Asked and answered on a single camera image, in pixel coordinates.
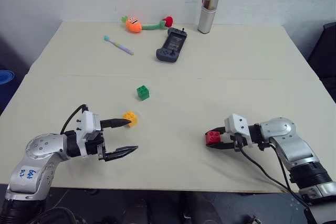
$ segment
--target yellow lego block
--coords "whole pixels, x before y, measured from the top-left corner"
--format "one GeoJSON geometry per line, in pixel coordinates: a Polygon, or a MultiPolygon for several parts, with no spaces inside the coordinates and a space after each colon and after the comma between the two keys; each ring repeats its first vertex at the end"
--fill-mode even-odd
{"type": "Polygon", "coordinates": [[[131,123],[127,124],[128,127],[133,127],[133,126],[135,126],[138,123],[138,119],[137,119],[136,115],[132,111],[127,112],[123,116],[123,118],[132,121],[131,123]]]}

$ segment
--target white table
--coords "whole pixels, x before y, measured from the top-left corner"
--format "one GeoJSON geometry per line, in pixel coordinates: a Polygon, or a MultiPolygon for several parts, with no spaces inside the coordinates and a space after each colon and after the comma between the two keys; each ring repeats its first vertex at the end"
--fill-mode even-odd
{"type": "MultiPolygon", "coordinates": [[[[110,162],[95,155],[61,163],[53,186],[280,191],[241,153],[205,146],[204,133],[223,126],[234,112],[249,124],[290,118],[335,179],[336,106],[285,31],[214,26],[201,35],[184,27],[188,38],[179,60],[170,64],[155,60],[165,31],[135,35],[120,24],[63,23],[0,117],[0,183],[8,183],[32,137],[58,133],[82,103],[101,119],[132,110],[138,125],[105,130],[104,136],[109,151],[126,145],[139,149],[110,162]],[[135,55],[104,42],[104,35],[135,55]],[[201,41],[208,41],[207,55],[201,41]],[[139,101],[135,90],[143,84],[150,98],[139,101]]],[[[255,146],[246,151],[283,181],[272,150],[261,152],[255,146]]]]}

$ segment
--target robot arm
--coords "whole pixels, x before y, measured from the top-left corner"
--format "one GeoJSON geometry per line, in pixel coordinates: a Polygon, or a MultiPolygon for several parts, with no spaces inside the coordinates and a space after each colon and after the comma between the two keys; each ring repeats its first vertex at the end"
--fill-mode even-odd
{"type": "Polygon", "coordinates": [[[110,161],[135,151],[137,146],[127,146],[107,153],[102,135],[103,128],[120,127],[130,122],[126,119],[100,121],[97,114],[83,110],[77,120],[76,131],[63,133],[64,127],[63,134],[44,134],[33,138],[11,175],[0,223],[26,223],[44,211],[45,199],[60,162],[94,154],[98,154],[99,160],[110,161]]]}
{"type": "Polygon", "coordinates": [[[243,146],[251,147],[251,143],[256,143],[263,151],[272,144],[290,173],[290,181],[298,185],[302,199],[310,204],[305,211],[306,216],[311,215],[307,219],[314,216],[312,223],[336,219],[336,182],[332,181],[307,142],[296,133],[295,124],[289,119],[274,118],[248,126],[245,118],[233,114],[225,120],[225,127],[215,128],[206,135],[207,146],[217,149],[239,151],[243,146]],[[222,139],[214,141],[209,136],[211,132],[219,132],[222,139]]]}

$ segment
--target game controller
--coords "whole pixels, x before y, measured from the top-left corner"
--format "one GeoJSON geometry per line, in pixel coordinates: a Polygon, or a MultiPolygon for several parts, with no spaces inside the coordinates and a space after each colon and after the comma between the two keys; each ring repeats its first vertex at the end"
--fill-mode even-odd
{"type": "Polygon", "coordinates": [[[176,62],[184,41],[187,38],[187,33],[184,31],[184,28],[179,30],[173,27],[169,28],[167,33],[167,40],[162,48],[156,50],[156,57],[162,61],[176,62]]]}

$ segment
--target black cable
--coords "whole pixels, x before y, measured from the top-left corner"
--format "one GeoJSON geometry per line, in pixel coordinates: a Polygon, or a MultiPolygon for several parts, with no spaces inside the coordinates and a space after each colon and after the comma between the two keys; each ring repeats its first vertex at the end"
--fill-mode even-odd
{"type": "Polygon", "coordinates": [[[81,106],[79,106],[78,108],[76,108],[75,111],[73,111],[73,113],[70,115],[70,117],[68,118],[68,120],[65,122],[65,124],[63,125],[63,128],[61,130],[61,135],[64,134],[65,128],[67,127],[68,123],[70,122],[70,120],[73,118],[73,116],[80,110],[86,110],[87,106],[86,104],[82,104],[81,106]]]}
{"type": "Polygon", "coordinates": [[[62,220],[63,223],[77,224],[74,213],[65,207],[49,209],[30,220],[28,224],[39,224],[42,220],[47,220],[48,223],[59,223],[59,220],[62,220]]]}
{"type": "Polygon", "coordinates": [[[277,158],[278,158],[278,161],[279,161],[281,170],[282,170],[282,174],[284,175],[284,179],[285,179],[285,182],[286,182],[288,191],[289,191],[290,194],[292,194],[293,197],[294,197],[298,202],[300,202],[304,207],[309,208],[309,206],[308,206],[308,205],[307,205],[307,204],[306,204],[306,203],[305,203],[305,202],[304,202],[298,195],[296,195],[296,194],[292,191],[292,189],[290,188],[290,185],[289,185],[289,182],[288,182],[288,178],[287,178],[287,175],[286,175],[286,172],[285,172],[284,165],[282,164],[282,161],[281,161],[280,157],[278,156],[277,150],[276,150],[276,148],[275,148],[273,145],[270,144],[270,146],[271,146],[271,148],[274,150],[274,152],[275,152],[276,155],[277,155],[277,158]]]}
{"type": "MultiPolygon", "coordinates": [[[[284,184],[282,184],[281,182],[277,181],[276,179],[272,178],[271,176],[268,175],[268,173],[264,170],[264,168],[259,165],[256,161],[254,161],[249,155],[246,154],[246,152],[243,150],[243,148],[241,146],[238,146],[239,150],[241,151],[241,153],[248,159],[250,160],[253,164],[255,164],[256,166],[259,167],[259,169],[263,172],[263,174],[265,174],[266,177],[268,177],[270,180],[272,180],[273,182],[277,183],[278,185],[280,185],[281,187],[283,187],[284,189],[286,189],[287,191],[289,191],[293,197],[295,197],[295,199],[297,201],[299,201],[305,208],[309,208],[309,206],[303,201],[301,200],[297,195],[294,194],[294,192],[287,186],[285,186],[284,184]]],[[[284,167],[282,166],[282,162],[280,160],[280,158],[278,157],[279,161],[280,161],[280,166],[282,167],[282,172],[284,173],[284,167]]]]}
{"type": "Polygon", "coordinates": [[[75,215],[76,224],[88,224],[86,219],[84,219],[81,215],[75,213],[73,213],[73,215],[75,215]]]}
{"type": "Polygon", "coordinates": [[[68,192],[70,192],[70,188],[68,188],[68,189],[65,191],[65,193],[59,198],[59,200],[56,202],[56,204],[54,204],[54,206],[51,207],[51,209],[57,207],[57,206],[61,203],[61,201],[64,199],[64,197],[68,194],[68,192]]]}

